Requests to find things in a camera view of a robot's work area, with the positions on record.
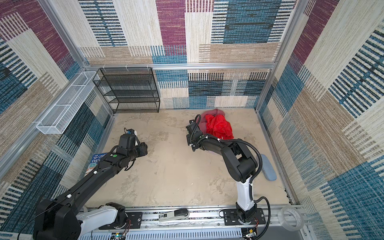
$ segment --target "blue book cover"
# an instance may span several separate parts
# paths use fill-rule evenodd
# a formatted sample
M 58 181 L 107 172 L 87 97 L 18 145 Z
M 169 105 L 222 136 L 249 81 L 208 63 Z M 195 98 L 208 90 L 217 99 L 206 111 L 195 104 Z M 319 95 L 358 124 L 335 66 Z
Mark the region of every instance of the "blue book cover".
M 87 175 L 89 172 L 91 172 L 92 169 L 94 169 L 94 168 L 96 167 L 96 165 L 97 165 L 97 163 L 100 161 L 100 159 L 101 159 L 102 157 L 104 157 L 106 154 L 107 154 L 107 152 L 106 152 L 106 153 L 99 153 L 99 154 L 95 154 L 95 155 L 93 155 L 93 156 L 92 156 L 91 163 L 89 164 L 88 169 L 87 169 L 87 171 L 85 172 L 85 175 Z

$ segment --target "patterned wall panel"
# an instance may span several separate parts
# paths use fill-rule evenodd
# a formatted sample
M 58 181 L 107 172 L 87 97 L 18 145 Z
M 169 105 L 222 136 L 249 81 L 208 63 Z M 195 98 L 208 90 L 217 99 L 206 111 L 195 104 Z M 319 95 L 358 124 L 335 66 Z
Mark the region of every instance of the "patterned wall panel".
M 35 203 L 54 199 L 85 174 L 110 115 L 91 91 L 62 135 L 33 140 L 0 182 L 0 231 L 11 235 L 35 215 Z M 33 223 L 23 233 L 31 234 Z
M 269 71 L 156 70 L 160 108 L 254 108 Z
M 384 2 L 310 0 L 260 109 L 318 239 L 384 238 Z
M 87 61 L 99 65 L 274 61 L 296 0 L 52 4 Z
M 79 70 L 36 0 L 1 6 L 0 156 Z

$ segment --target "clear tape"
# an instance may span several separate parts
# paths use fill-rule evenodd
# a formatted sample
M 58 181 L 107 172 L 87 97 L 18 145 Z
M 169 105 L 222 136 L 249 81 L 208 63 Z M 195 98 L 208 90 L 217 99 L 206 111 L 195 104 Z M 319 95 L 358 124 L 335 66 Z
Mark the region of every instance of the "clear tape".
M 284 212 L 289 212 L 290 214 L 293 215 L 293 217 L 296 219 L 296 226 L 290 225 L 285 217 L 284 217 Z M 303 216 L 296 211 L 295 208 L 291 206 L 285 206 L 283 207 L 278 213 L 277 213 L 277 218 L 279 219 L 280 224 L 288 231 L 294 232 L 297 230 L 300 230 L 304 226 L 304 219 Z

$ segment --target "red cloth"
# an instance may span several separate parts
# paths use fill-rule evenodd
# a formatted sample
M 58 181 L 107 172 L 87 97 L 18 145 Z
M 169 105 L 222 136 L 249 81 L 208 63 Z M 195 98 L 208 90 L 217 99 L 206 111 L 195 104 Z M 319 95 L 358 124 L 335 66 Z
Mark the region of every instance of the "red cloth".
M 223 115 L 225 116 L 225 113 L 217 108 L 213 109 L 213 110 L 208 110 L 208 111 L 205 111 L 204 113 L 201 114 L 201 120 L 200 120 L 200 123 L 199 123 L 199 128 L 200 128 L 200 131 L 203 132 L 203 134 L 206 134 L 207 133 L 207 120 L 205 119 L 205 116 L 207 114 L 211 114 L 213 116 L 217 116 L 217 115 Z
M 205 119 L 207 120 L 207 133 L 220 139 L 233 139 L 231 124 L 225 120 L 223 115 L 214 117 L 207 114 Z

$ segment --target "stained floor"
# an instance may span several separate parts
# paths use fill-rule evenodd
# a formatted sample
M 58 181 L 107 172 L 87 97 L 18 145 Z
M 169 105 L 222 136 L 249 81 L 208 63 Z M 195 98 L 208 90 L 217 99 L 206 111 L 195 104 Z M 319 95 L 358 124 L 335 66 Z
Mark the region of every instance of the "stained floor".
M 272 155 L 253 109 L 223 109 L 235 138 L 253 144 L 269 159 Z M 204 110 L 163 110 L 159 113 L 117 114 L 105 145 L 108 152 L 118 144 L 124 127 L 137 131 L 148 145 L 148 155 L 136 160 L 103 185 L 86 203 L 98 207 L 116 202 L 127 207 L 179 205 L 234 205 L 236 183 L 222 156 L 187 145 L 185 126 Z M 277 173 L 275 163 L 272 165 Z M 253 181 L 254 198 L 266 196 L 271 204 L 287 204 L 280 176 L 267 181 L 262 173 Z

